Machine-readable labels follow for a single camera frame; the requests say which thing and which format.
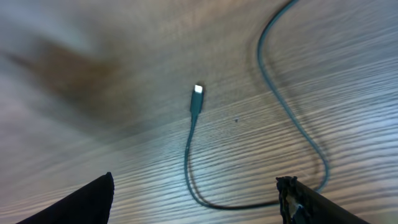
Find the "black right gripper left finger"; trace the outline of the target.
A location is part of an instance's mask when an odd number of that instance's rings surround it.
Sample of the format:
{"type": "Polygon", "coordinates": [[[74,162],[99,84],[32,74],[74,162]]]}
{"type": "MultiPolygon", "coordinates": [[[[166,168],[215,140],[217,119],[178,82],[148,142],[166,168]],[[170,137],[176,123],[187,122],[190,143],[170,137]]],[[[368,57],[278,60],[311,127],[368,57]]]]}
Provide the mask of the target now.
{"type": "Polygon", "coordinates": [[[110,172],[18,224],[107,224],[113,203],[110,172]]]}

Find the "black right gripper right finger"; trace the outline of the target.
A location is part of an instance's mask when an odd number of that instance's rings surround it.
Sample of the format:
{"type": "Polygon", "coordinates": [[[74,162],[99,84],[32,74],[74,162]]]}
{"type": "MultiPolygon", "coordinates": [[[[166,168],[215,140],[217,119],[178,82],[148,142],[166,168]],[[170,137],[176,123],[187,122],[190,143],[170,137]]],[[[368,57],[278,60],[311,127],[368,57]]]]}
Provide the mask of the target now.
{"type": "Polygon", "coordinates": [[[283,224],[368,224],[308,188],[296,177],[278,177],[276,180],[283,224]]]}

